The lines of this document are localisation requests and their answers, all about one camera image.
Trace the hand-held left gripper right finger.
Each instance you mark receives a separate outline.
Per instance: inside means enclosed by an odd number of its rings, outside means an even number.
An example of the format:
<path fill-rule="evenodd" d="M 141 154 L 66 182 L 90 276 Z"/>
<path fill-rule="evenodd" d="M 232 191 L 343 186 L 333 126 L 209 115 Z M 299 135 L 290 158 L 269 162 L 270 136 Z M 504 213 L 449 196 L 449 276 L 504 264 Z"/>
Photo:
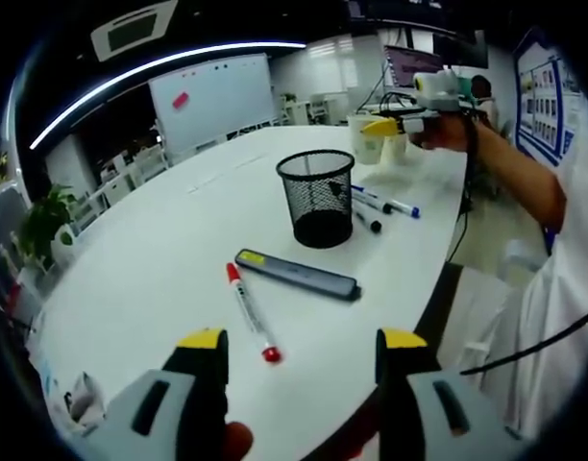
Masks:
<path fill-rule="evenodd" d="M 380 328 L 376 339 L 381 460 L 514 460 L 520 437 L 420 336 Z"/>

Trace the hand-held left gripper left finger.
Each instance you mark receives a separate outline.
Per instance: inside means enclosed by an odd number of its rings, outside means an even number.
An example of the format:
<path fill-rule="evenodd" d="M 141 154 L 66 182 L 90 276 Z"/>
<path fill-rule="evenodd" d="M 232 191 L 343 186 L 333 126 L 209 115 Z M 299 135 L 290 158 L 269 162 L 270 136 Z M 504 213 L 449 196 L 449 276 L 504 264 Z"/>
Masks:
<path fill-rule="evenodd" d="M 229 340 L 207 328 L 181 340 L 159 369 L 109 403 L 80 437 L 84 460 L 220 460 L 228 411 Z"/>

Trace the person's right hand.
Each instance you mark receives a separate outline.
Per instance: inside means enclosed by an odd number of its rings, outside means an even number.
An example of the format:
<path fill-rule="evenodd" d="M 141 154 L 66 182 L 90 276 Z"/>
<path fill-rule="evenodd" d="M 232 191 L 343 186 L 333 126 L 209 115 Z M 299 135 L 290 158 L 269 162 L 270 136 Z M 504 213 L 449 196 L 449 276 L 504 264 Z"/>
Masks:
<path fill-rule="evenodd" d="M 465 153 L 468 147 L 463 117 L 458 113 L 444 113 L 423 122 L 420 133 L 411 133 L 408 140 L 423 150 L 447 149 Z"/>

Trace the person's left hand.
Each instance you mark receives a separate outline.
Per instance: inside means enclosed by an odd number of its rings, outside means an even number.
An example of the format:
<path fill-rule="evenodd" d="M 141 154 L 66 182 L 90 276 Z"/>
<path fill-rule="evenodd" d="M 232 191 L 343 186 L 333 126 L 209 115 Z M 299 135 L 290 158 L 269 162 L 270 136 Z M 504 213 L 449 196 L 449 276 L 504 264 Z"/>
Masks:
<path fill-rule="evenodd" d="M 240 422 L 226 424 L 224 435 L 223 459 L 242 460 L 250 451 L 254 442 L 251 429 Z"/>

